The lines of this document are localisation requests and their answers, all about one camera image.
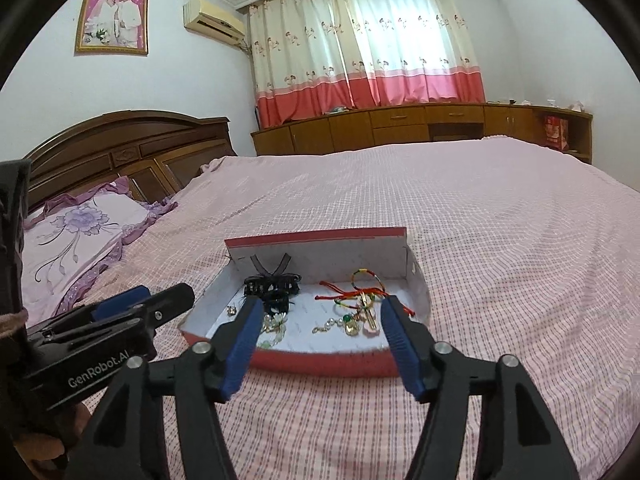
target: wooden headboard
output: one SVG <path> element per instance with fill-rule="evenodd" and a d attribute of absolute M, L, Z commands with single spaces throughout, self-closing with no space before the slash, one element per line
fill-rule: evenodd
<path fill-rule="evenodd" d="M 60 193 L 79 194 L 119 176 L 137 200 L 155 202 L 185 187 L 200 166 L 235 155 L 226 117 L 126 110 L 89 119 L 47 140 L 33 162 L 29 209 Z"/>

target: gold picture frame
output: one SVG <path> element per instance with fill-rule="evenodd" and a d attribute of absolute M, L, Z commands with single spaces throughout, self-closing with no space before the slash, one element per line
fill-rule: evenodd
<path fill-rule="evenodd" d="M 146 56 L 147 4 L 148 0 L 82 0 L 76 54 Z"/>

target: floral pillow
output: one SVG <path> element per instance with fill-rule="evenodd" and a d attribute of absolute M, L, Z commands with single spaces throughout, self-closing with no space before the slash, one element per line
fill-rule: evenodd
<path fill-rule="evenodd" d="M 73 198 L 61 195 L 25 222 L 22 300 L 33 326 L 70 308 L 98 274 L 177 204 L 141 204 L 118 179 Z"/>

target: white wall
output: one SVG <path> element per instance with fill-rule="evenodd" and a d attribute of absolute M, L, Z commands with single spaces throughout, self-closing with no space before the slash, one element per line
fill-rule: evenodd
<path fill-rule="evenodd" d="M 237 48 L 185 30 L 186 1 L 149 0 L 146 57 L 75 56 L 82 0 L 66 2 L 0 91 L 0 160 L 21 158 L 80 121 L 128 109 L 226 116 L 238 155 L 255 155 L 250 60 Z"/>
<path fill-rule="evenodd" d="M 498 0 L 455 1 L 471 34 L 486 99 L 526 99 L 515 29 L 502 4 Z"/>
<path fill-rule="evenodd" d="M 516 29 L 526 99 L 593 113 L 593 163 L 640 190 L 640 82 L 577 0 L 500 0 Z"/>

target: curtain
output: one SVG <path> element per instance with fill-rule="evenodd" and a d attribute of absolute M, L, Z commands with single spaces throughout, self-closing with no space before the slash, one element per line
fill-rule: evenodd
<path fill-rule="evenodd" d="M 484 102 L 453 0 L 267 0 L 249 22 L 262 127 L 337 106 Z"/>

